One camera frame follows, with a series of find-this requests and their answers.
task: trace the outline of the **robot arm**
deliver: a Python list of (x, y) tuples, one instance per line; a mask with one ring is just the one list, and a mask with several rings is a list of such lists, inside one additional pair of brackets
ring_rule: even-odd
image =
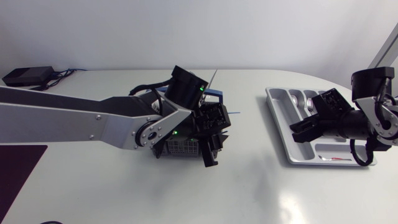
[[(318, 113), (290, 125), (295, 142), (309, 142), (320, 136), (351, 139), (350, 148), (355, 161), (367, 166), (374, 151), (386, 151), (397, 145), (398, 106), (391, 96), (394, 68), (381, 67), (353, 74), (352, 108), (336, 89), (312, 98)], [(366, 140), (364, 161), (355, 150), (355, 139)]]
[(164, 94), (150, 88), (141, 96), (103, 101), (0, 87), (0, 142), (103, 141), (121, 149), (152, 149), (159, 158), (167, 140), (179, 133), (181, 141), (200, 142), (207, 167), (217, 165), (214, 154), (226, 139), (221, 131), (231, 124), (225, 106), (200, 105), (208, 83), (180, 67), (164, 84), (169, 85)]

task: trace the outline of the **white wall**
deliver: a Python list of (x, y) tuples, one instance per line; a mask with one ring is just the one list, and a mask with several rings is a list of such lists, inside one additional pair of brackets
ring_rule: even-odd
[(290, 70), (349, 86), (398, 22), (397, 9), (396, 0), (2, 0), (0, 75), (177, 64)]

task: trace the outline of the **metal bracket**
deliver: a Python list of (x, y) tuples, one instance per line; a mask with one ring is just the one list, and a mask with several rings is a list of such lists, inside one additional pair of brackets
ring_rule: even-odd
[(357, 99), (356, 102), (364, 111), (369, 122), (372, 124), (374, 130), (377, 132), (377, 140), (379, 140), (383, 144), (397, 145), (397, 141), (395, 139), (388, 140), (388, 138), (391, 138), (398, 133), (398, 117), (393, 113), (393, 111), (398, 112), (398, 106), (382, 106), (383, 116), (387, 118), (391, 123), (391, 127), (389, 129), (383, 129), (380, 121), (376, 117), (376, 113), (374, 112), (376, 98), (374, 96), (361, 98)]
[(173, 131), (173, 129), (178, 126), (185, 118), (191, 115), (191, 110), (188, 110), (173, 103), (172, 101), (167, 99), (163, 93), (159, 94), (164, 99), (164, 104), (170, 106), (174, 112), (154, 122), (153, 124), (146, 127), (143, 131), (138, 133), (140, 134), (139, 143), (141, 144), (141, 146), (152, 147), (163, 137), (165, 137), (169, 132)]

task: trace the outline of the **black power adapter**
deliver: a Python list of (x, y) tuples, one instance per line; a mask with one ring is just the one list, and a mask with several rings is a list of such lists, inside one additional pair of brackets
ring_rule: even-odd
[(54, 69), (51, 66), (16, 68), (2, 80), (7, 86), (46, 85), (51, 80)]

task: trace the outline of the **white plastic tray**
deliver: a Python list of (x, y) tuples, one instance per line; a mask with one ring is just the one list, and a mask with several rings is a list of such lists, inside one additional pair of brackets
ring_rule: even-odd
[[(277, 124), (285, 146), (287, 159), (291, 164), (359, 166), (351, 154), (349, 140), (320, 137), (312, 142), (297, 143), (293, 140), (289, 126), (311, 116), (307, 108), (307, 98), (312, 98), (324, 90), (303, 90), (293, 88), (266, 88), (267, 103)], [(356, 141), (356, 151), (366, 158), (365, 141)], [(331, 158), (351, 159), (324, 161)], [(377, 164), (376, 158), (370, 166)]]

